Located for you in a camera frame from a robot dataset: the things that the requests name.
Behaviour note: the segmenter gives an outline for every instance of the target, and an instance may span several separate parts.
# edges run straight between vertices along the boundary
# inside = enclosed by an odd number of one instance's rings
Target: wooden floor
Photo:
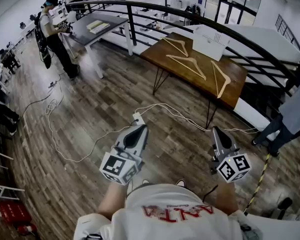
[[[80,49],[76,61],[81,67],[80,77],[71,81],[62,75],[62,93],[56,88],[47,100],[30,106],[13,140],[6,143],[6,154],[14,158],[10,168],[16,185],[25,189],[20,198],[40,236],[47,240],[72,239],[78,217],[96,211],[109,184],[98,168],[104,153],[117,138],[112,133],[100,140],[92,155],[80,163],[65,160],[55,150],[45,114],[52,99],[60,101],[64,95],[61,105],[50,116],[51,127],[58,149],[65,157],[75,160],[88,154],[95,139],[107,131],[129,125],[135,109],[150,104],[167,103],[199,125],[206,123],[208,100],[188,84],[169,77],[152,96],[156,77],[153,65],[107,42],[98,42],[94,51],[99,64],[92,66],[88,55]],[[63,70],[56,57],[52,58],[51,68],[45,68],[34,40],[24,46],[19,58],[22,67],[8,87],[9,106],[21,115],[30,102],[47,96],[50,82],[58,80]],[[98,78],[94,67],[102,68],[103,79]],[[149,138],[143,153],[145,166],[134,180],[134,186],[142,178],[172,184],[185,179],[188,187],[202,197],[216,185],[207,165],[212,146],[209,133],[171,117],[158,107],[145,113],[143,119],[149,127]],[[210,127],[213,125],[249,128],[222,108],[217,110]],[[250,145],[253,134],[236,131],[233,136],[253,165],[252,171],[236,184],[239,207],[244,209],[258,184],[266,149]],[[211,202],[214,196],[215,193],[210,195]],[[261,215],[285,197],[293,200],[290,210],[296,212],[300,208],[300,138],[282,148],[278,158],[271,159],[249,212]],[[10,236],[9,230],[0,224],[0,236],[5,234]],[[12,233],[6,237],[17,238]]]

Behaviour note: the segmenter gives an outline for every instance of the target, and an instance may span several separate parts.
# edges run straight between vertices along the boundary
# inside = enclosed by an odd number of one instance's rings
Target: wooden clothes hanger
[[[162,38],[163,40],[165,40],[166,42],[168,42],[170,45],[172,45],[174,48],[176,48],[178,51],[180,51],[181,53],[183,53],[186,57],[189,57],[189,54],[187,52],[187,49],[186,49],[186,42],[185,41],[181,41],[181,40],[176,40],[176,39],[172,39],[172,38],[169,38],[169,37],[163,37]],[[173,43],[171,42],[175,42],[175,43],[179,43],[181,44],[182,46],[182,50],[180,50],[178,47],[176,47]]]
[[[213,68],[217,99],[220,99],[222,94],[225,91],[226,86],[231,83],[231,79],[230,79],[229,76],[227,76],[225,73],[222,72],[222,70],[218,67],[218,65],[213,60],[211,60],[211,64],[212,64],[212,68]],[[220,92],[218,90],[218,83],[217,83],[217,76],[216,76],[216,70],[215,69],[217,69],[220,72],[220,74],[223,76],[223,78],[225,80]]]
[[[184,57],[179,57],[179,56],[175,56],[175,55],[166,55],[168,58],[178,62],[179,64],[181,64],[182,66],[186,67],[187,69],[191,70],[193,73],[197,74],[199,77],[203,78],[204,80],[207,80],[205,74],[201,71],[201,69],[198,66],[197,60],[195,58],[184,58]],[[187,65],[183,64],[181,61],[188,61],[188,62],[192,62],[196,68],[196,70],[198,70],[198,72],[194,71],[192,68],[188,67]]]

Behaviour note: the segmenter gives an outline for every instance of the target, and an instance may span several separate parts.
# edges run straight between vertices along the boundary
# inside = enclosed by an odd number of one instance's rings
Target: red container
[[[2,201],[0,211],[7,223],[30,222],[31,216],[22,202]]]

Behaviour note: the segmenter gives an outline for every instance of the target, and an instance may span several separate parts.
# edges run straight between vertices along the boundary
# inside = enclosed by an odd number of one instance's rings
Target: black metal table leg
[[[208,112],[207,112],[207,114],[206,114],[206,122],[205,122],[205,128],[206,128],[206,129],[208,129],[208,127],[209,127],[211,121],[213,120],[214,115],[215,115],[215,113],[216,113],[216,111],[217,111],[217,108],[218,108],[218,106],[215,105],[214,111],[213,111],[212,116],[211,116],[211,118],[210,118],[210,120],[209,120],[209,113],[210,113],[210,99],[209,99]]]
[[[156,75],[155,75],[155,80],[154,80],[154,85],[153,85],[153,90],[152,90],[152,95],[155,95],[156,91],[159,89],[159,87],[164,83],[164,81],[168,78],[168,76],[170,76],[169,73],[167,73],[167,75],[165,76],[165,78],[163,79],[162,82],[160,82],[162,75],[164,73],[164,70],[161,69],[161,74],[158,78],[158,74],[159,74],[159,70],[160,68],[158,67],[157,71],[156,71]]]

